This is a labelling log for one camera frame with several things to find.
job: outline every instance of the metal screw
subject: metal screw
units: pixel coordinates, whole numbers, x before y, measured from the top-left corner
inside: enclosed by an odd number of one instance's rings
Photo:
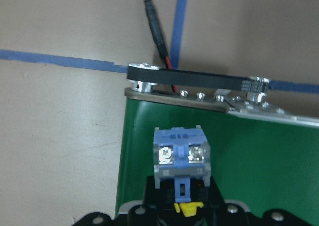
[[[98,225],[98,224],[100,224],[101,222],[103,222],[104,221],[104,219],[101,217],[101,216],[97,216],[97,217],[95,217],[93,220],[92,220],[92,223],[94,224],[94,225]]]
[[[173,161],[173,149],[172,147],[163,147],[159,150],[160,164],[169,164]]]
[[[142,214],[144,214],[145,213],[145,208],[143,207],[143,206],[139,206],[138,208],[136,208],[135,209],[135,213],[137,214],[137,215],[142,215]]]
[[[280,213],[280,212],[272,212],[271,213],[271,218],[273,220],[276,220],[276,221],[282,221],[284,220],[284,216]]]
[[[198,92],[196,95],[199,100],[204,100],[206,96],[203,92]]]
[[[261,106],[262,106],[263,108],[266,108],[266,107],[269,106],[269,103],[268,103],[267,101],[265,101],[264,103],[261,104]]]
[[[204,159],[204,152],[199,146],[191,146],[189,148],[188,159],[191,161],[201,161]]]
[[[252,105],[246,105],[246,108],[249,109],[249,110],[253,110],[254,107]]]
[[[181,90],[180,93],[179,93],[179,95],[180,95],[181,97],[187,97],[187,96],[188,96],[188,91],[187,91],[187,90]]]
[[[240,98],[240,96],[236,96],[236,97],[231,98],[231,100],[232,101],[240,101],[241,98]]]
[[[215,95],[215,100],[217,102],[224,102],[224,96],[223,95]]]
[[[230,213],[234,214],[238,212],[238,208],[236,205],[228,205],[227,206],[227,211],[229,211]]]
[[[284,114],[285,113],[285,111],[283,109],[281,109],[281,108],[277,108],[276,112],[278,114]]]

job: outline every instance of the blue painter's tape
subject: blue painter's tape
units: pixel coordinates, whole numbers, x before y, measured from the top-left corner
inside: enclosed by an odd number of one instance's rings
[[[31,63],[47,63],[66,67],[83,68],[91,70],[102,70],[117,73],[127,73],[127,67],[114,65],[113,62],[101,60],[88,60],[73,57],[64,57],[56,55],[45,55],[28,52],[0,50],[0,59],[18,60]]]
[[[184,20],[186,16],[187,0],[177,0],[173,36],[170,48],[171,65],[178,69],[181,41],[183,36]]]
[[[269,89],[319,94],[319,85],[284,82],[284,81],[270,81]]]

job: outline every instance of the beige floor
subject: beige floor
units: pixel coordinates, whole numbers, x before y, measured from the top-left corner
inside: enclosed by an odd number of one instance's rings
[[[1,225],[113,215],[125,85],[119,73],[0,62]]]
[[[170,44],[176,0],[154,0]],[[142,0],[0,0],[0,49],[159,63]],[[181,69],[319,82],[318,0],[189,0]],[[0,220],[114,212],[125,75],[0,60]],[[319,117],[319,97],[268,100]]]

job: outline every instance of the red wire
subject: red wire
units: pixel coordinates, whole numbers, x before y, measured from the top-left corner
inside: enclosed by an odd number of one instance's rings
[[[169,70],[173,70],[173,67],[171,66],[171,63],[170,63],[170,58],[169,56],[165,57],[165,61],[167,63],[167,67]]]
[[[165,62],[166,62],[167,68],[168,68],[169,70],[173,70],[173,68],[172,68],[172,66],[171,66],[171,63],[170,63],[170,58],[169,58],[169,56],[165,57]],[[174,93],[177,92],[177,87],[176,87],[176,85],[172,85],[171,88],[172,88],[172,90],[173,90]]]

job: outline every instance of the green board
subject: green board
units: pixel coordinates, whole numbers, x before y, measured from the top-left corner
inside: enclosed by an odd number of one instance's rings
[[[252,213],[282,208],[319,225],[319,129],[238,118],[221,112],[127,99],[117,206],[140,200],[153,175],[154,127],[201,125],[212,175],[225,199]]]

